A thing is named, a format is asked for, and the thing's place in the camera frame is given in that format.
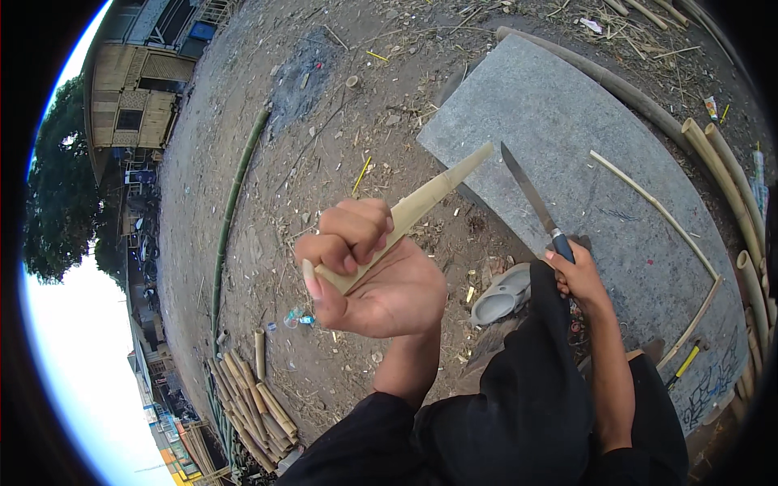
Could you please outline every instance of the person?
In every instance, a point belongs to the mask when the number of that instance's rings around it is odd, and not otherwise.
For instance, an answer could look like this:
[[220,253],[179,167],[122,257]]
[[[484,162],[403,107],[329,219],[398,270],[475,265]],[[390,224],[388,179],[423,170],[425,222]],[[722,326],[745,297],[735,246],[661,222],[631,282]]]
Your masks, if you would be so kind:
[[[403,237],[343,296],[314,267],[354,274],[394,230],[381,200],[346,199],[295,245],[323,327],[391,338],[372,393],[278,479],[287,484],[685,484],[684,436],[654,364],[625,353],[590,253],[531,263],[526,320],[486,367],[480,393],[422,406],[447,301],[441,271]],[[591,383],[567,345],[568,296],[591,333]]]

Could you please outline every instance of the black sleeve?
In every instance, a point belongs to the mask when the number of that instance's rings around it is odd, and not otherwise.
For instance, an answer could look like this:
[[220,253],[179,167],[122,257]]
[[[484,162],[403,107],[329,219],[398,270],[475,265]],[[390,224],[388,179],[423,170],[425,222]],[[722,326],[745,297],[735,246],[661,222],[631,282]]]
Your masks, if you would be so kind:
[[648,486],[650,456],[640,449],[613,449],[594,459],[588,484],[593,486]]
[[401,398],[372,393],[311,444],[276,485],[428,484],[409,440],[414,416]]

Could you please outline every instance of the gray rubber sandal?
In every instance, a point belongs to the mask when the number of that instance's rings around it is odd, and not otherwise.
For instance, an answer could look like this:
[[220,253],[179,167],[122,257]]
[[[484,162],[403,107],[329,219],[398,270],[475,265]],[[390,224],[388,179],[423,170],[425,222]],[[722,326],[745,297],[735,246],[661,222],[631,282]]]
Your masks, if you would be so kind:
[[518,264],[497,275],[473,305],[470,323],[486,326],[518,310],[530,299],[530,264]]

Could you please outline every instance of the blue knife handle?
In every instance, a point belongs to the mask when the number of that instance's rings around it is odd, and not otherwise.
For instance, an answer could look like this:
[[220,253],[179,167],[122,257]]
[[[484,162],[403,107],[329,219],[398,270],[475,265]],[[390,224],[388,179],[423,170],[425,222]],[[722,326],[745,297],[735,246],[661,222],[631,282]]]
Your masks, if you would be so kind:
[[556,250],[556,253],[565,257],[565,260],[570,263],[576,263],[576,259],[573,258],[573,250],[570,249],[570,244],[567,243],[567,236],[565,236],[565,233],[559,231],[559,234],[554,236],[554,239],[551,241],[554,243],[554,250]]

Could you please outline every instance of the black clothing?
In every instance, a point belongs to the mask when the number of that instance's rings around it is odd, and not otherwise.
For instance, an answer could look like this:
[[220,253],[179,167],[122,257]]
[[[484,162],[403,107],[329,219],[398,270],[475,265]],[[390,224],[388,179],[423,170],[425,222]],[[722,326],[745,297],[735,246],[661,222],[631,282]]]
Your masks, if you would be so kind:
[[645,355],[629,363],[633,448],[598,453],[589,386],[567,345],[569,303],[546,264],[536,261],[530,272],[529,317],[486,367],[481,393],[417,414],[374,393],[276,484],[685,484],[681,426]]

